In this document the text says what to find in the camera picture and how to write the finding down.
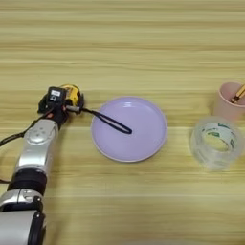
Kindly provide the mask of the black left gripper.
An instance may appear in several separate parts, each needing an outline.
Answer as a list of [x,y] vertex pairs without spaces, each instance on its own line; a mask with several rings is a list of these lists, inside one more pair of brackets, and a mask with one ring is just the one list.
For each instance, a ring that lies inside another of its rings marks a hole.
[[56,97],[56,101],[46,94],[38,104],[37,113],[43,114],[45,119],[52,120],[58,125],[64,125],[69,118],[67,105],[78,106],[82,110],[84,106],[84,95],[77,94],[74,97]]

